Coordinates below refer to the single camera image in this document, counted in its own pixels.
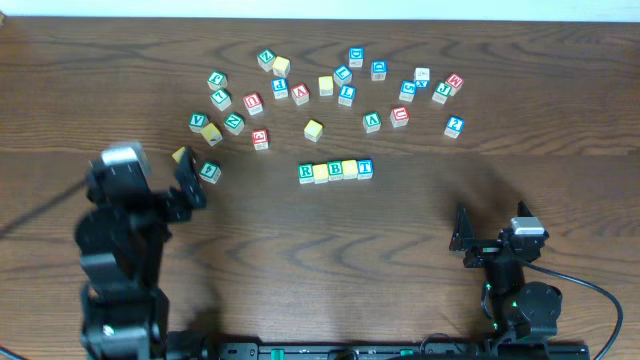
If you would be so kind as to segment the blue T block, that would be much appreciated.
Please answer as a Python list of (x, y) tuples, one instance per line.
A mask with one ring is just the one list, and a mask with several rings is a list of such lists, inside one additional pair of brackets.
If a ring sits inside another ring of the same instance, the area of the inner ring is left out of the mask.
[(371, 179), (374, 174), (373, 161), (371, 159), (362, 159), (357, 161), (357, 179)]

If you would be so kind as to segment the green R block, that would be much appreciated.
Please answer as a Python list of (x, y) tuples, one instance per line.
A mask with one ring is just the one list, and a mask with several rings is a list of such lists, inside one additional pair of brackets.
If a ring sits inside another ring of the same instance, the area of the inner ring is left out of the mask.
[(311, 163), (300, 164), (298, 166), (298, 179), (300, 184), (309, 184), (314, 182), (313, 165)]

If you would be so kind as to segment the yellow O block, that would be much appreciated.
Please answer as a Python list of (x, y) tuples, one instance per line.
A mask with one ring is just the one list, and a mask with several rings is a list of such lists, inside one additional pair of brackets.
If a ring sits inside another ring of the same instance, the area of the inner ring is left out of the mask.
[(315, 184), (327, 183), (329, 181), (328, 164), (315, 164), (312, 166), (313, 178)]

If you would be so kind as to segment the green B block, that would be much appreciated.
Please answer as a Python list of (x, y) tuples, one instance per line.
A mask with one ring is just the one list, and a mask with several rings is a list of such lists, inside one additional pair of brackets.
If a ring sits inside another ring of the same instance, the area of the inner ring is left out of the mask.
[(340, 160), (327, 163), (328, 179), (330, 181), (340, 181), (344, 177), (342, 162)]

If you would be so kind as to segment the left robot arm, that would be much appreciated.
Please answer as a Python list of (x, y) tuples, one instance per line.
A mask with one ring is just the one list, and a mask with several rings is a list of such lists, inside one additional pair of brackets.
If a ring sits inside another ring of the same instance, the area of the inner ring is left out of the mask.
[(176, 159), (176, 187), (152, 191), (139, 143), (104, 150), (86, 175), (95, 208), (75, 230), (88, 277), (81, 292), (81, 341), (90, 359), (212, 359), (217, 351), (195, 331), (168, 329), (169, 300), (159, 288), (172, 223), (207, 205), (186, 147)]

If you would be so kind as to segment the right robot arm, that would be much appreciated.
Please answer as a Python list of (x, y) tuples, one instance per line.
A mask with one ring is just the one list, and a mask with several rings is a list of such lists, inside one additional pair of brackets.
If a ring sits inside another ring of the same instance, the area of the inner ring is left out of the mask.
[(497, 355), (506, 347), (545, 347), (557, 334), (561, 291), (524, 277), (524, 268), (541, 256), (548, 238), (549, 233), (524, 202), (518, 203), (517, 215), (493, 239), (477, 238), (467, 210), (458, 208), (449, 249), (464, 254), (466, 268), (484, 270), (481, 304), (495, 331), (487, 341), (488, 352)]

